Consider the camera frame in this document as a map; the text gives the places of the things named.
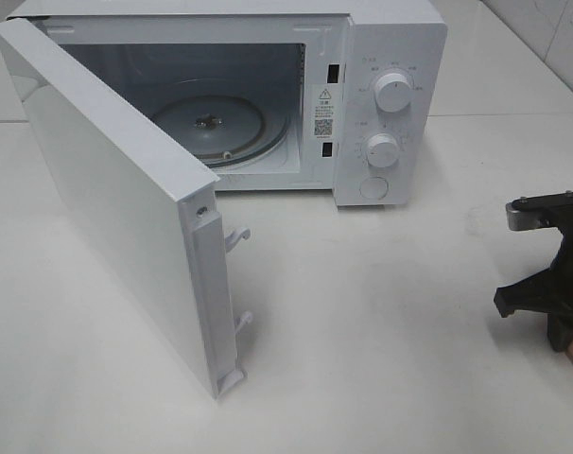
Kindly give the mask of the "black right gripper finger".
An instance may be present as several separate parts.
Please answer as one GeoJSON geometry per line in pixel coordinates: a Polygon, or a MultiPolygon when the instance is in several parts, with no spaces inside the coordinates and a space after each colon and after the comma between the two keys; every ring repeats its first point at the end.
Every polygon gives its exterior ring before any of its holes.
{"type": "Polygon", "coordinates": [[[558,288],[552,276],[531,276],[498,288],[494,303],[502,318],[526,310],[573,320],[573,296],[558,288]]]}
{"type": "Polygon", "coordinates": [[[548,315],[547,338],[555,352],[564,352],[573,342],[573,318],[548,315]]]}

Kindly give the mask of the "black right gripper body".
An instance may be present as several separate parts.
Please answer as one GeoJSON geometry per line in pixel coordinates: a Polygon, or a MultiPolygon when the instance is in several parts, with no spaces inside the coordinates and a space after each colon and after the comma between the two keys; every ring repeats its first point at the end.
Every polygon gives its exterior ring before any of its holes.
{"type": "Polygon", "coordinates": [[[521,197],[506,205],[506,213],[512,231],[555,228],[562,235],[560,248],[549,267],[528,281],[541,293],[573,303],[573,191],[521,197]]]}

